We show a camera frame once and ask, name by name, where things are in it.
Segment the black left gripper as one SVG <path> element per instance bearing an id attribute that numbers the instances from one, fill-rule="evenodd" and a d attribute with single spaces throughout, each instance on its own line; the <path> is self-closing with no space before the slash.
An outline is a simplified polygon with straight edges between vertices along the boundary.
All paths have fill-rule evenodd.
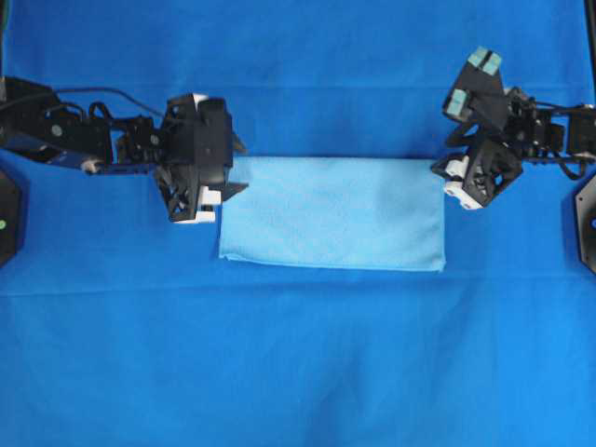
<path id="1" fill-rule="evenodd" d="M 162 129 L 166 148 L 154 177 L 169 220 L 214 222 L 215 208 L 249 187 L 228 181 L 233 150 L 247 148 L 233 132 L 225 100 L 194 93 L 170 99 Z"/>

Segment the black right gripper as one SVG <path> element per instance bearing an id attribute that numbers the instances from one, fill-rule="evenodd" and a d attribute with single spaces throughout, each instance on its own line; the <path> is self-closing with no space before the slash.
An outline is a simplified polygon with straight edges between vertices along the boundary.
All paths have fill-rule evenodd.
<path id="1" fill-rule="evenodd" d="M 522 162 L 502 143 L 481 135 L 501 135 L 508 122 L 508 105 L 502 101 L 450 101 L 444 114 L 457 123 L 447 145 L 470 145 L 465 153 L 452 153 L 434 162 L 431 172 L 444 180 L 443 191 L 465 210 L 486 208 L 522 174 Z"/>

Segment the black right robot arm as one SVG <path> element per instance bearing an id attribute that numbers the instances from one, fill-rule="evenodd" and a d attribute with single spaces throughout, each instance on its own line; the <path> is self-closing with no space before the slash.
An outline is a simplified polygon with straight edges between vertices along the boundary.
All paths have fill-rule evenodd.
<path id="1" fill-rule="evenodd" d="M 444 192 L 466 210 L 487 207 L 523 173 L 556 165 L 572 181 L 595 163 L 595 108 L 538 102 L 519 88 L 490 93 L 457 88 L 444 113 L 458 123 L 445 144 L 461 148 L 431 166 Z"/>

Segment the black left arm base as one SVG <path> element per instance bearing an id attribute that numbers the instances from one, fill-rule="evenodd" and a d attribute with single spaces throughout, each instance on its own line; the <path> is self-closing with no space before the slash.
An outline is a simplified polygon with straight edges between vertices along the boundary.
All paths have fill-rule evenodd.
<path id="1" fill-rule="evenodd" d="M 16 255 L 20 247 L 21 190 L 3 170 L 0 193 L 0 264 L 4 266 Z"/>

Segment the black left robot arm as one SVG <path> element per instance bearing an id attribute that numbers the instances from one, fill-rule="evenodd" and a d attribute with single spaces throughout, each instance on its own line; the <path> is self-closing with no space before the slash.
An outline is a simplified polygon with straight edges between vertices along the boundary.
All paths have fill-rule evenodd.
<path id="1" fill-rule="evenodd" d="M 247 189 L 229 179 L 234 155 L 246 148 L 224 99 L 197 93 L 171 98 L 157 125 L 156 110 L 116 117 L 104 102 L 82 108 L 61 94 L 2 77 L 2 148 L 88 175 L 150 174 L 176 224 L 212 223 L 217 207 Z"/>

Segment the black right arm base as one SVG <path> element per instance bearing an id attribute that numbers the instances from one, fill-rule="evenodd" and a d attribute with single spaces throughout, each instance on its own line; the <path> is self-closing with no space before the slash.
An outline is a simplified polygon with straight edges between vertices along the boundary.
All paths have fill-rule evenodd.
<path id="1" fill-rule="evenodd" d="M 573 195 L 576 241 L 579 261 L 595 274 L 595 174 Z"/>

